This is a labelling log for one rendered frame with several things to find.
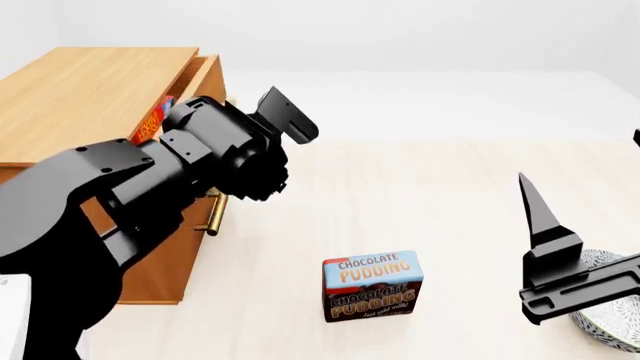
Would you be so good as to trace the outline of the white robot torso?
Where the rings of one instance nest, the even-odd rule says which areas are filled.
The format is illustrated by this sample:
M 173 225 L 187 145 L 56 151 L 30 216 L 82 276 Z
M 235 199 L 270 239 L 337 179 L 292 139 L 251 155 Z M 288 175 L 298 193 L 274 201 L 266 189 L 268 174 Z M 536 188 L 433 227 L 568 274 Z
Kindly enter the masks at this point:
M 29 275 L 0 275 L 0 360 L 22 360 L 31 305 Z

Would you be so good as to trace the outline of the red orange butter box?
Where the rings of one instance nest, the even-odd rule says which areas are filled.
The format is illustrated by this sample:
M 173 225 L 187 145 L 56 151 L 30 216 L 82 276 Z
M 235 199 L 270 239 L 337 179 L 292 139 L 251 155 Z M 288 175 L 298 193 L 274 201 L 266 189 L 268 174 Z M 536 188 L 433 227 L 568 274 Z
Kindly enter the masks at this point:
M 142 122 L 140 127 L 135 131 L 131 138 L 131 142 L 140 144 L 146 140 L 152 139 L 157 131 L 161 128 L 168 111 L 175 104 L 174 96 L 164 96 L 159 103 L 153 108 L 149 116 Z

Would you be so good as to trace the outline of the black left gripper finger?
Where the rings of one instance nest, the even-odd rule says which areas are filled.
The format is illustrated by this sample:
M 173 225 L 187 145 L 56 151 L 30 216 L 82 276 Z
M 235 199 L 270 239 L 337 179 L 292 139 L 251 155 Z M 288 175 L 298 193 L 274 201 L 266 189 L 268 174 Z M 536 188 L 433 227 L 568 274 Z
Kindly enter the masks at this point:
M 256 113 L 299 145 L 319 136 L 317 125 L 275 86 L 262 96 Z

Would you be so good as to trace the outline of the chocolate pudding box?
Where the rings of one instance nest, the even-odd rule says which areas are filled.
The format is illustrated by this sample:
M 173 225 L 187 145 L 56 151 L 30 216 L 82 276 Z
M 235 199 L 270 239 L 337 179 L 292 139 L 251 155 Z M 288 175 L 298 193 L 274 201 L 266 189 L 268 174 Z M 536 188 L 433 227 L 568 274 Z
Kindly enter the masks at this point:
M 327 259 L 322 276 L 328 323 L 410 314 L 424 280 L 415 251 Z

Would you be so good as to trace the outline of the white black patterned bowl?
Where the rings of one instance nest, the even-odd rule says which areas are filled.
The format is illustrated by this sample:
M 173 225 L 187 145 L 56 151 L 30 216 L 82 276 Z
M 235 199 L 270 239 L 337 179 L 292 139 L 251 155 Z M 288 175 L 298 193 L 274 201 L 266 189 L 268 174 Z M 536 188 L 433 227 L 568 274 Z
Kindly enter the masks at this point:
M 569 314 L 591 338 L 607 347 L 640 354 L 640 296 L 632 295 Z

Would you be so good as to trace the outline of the wooden cabinet drawer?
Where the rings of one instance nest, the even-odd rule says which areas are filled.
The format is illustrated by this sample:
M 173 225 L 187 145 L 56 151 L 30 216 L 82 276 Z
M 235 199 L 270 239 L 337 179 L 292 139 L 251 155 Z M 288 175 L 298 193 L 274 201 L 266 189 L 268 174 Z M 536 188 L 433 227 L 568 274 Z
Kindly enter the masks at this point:
M 195 56 L 156 101 L 151 111 L 164 96 L 174 96 L 175 104 L 198 96 L 208 96 L 223 104 L 227 95 L 220 56 Z

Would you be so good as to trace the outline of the wooden cabinet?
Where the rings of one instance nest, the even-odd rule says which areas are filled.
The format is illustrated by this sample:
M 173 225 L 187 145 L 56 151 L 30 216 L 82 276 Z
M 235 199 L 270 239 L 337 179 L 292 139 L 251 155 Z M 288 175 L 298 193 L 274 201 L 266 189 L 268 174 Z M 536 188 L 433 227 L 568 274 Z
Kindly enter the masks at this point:
M 195 47 L 58 47 L 0 80 L 0 184 L 73 146 L 130 140 Z M 124 278 L 120 303 L 182 301 L 215 200 L 183 213 L 180 229 Z

